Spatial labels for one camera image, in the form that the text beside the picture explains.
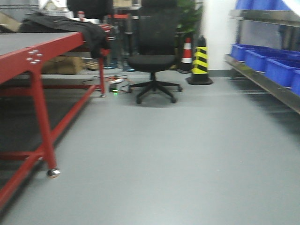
table leg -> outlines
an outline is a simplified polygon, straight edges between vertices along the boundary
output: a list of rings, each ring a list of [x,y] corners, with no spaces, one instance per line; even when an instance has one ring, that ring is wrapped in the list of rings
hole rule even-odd
[[[37,120],[43,140],[43,152],[44,161],[47,162],[49,171],[47,175],[50,178],[57,177],[59,170],[56,168],[56,160],[54,155],[53,142],[51,138],[51,128],[49,123],[48,111],[45,102],[45,96],[43,92],[41,74],[37,71],[30,73],[30,81],[32,87],[32,95],[34,100],[34,106],[37,113]]]
[[[99,64],[99,81],[100,81],[100,89],[101,89],[101,98],[105,98],[105,81],[104,81],[104,71],[103,71],[103,57],[100,57],[98,60]]]

potted plant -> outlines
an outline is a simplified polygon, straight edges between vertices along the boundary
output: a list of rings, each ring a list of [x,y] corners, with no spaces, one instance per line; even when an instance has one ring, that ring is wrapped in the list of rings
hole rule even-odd
[[[187,36],[193,35],[196,31],[197,25],[200,23],[202,16],[202,5],[196,8],[195,0],[178,0],[178,7],[180,9],[178,32],[184,32]]]

chair seat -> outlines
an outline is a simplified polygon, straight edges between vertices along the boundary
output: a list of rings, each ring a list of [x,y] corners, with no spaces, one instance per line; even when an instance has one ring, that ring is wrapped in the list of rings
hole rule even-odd
[[[133,69],[149,73],[167,70],[174,62],[174,55],[134,55],[128,59]]]

orange and white traffic cone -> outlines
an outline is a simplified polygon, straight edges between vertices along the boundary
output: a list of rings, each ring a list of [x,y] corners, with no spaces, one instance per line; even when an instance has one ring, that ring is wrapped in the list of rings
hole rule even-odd
[[[192,49],[191,49],[191,38],[187,37],[184,47],[183,47],[183,55],[181,59],[181,64],[178,68],[178,72],[182,74],[188,74],[191,72],[192,68]]]

traffic cone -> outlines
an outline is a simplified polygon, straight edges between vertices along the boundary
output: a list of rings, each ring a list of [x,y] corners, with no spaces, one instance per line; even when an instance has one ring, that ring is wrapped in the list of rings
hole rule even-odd
[[[191,72],[191,68],[192,68],[191,38],[187,37],[183,47],[181,64],[177,71],[182,74],[188,74]]]
[[[213,81],[209,78],[207,47],[203,36],[198,39],[195,60],[193,61],[192,75],[186,80],[191,85],[212,84]]]

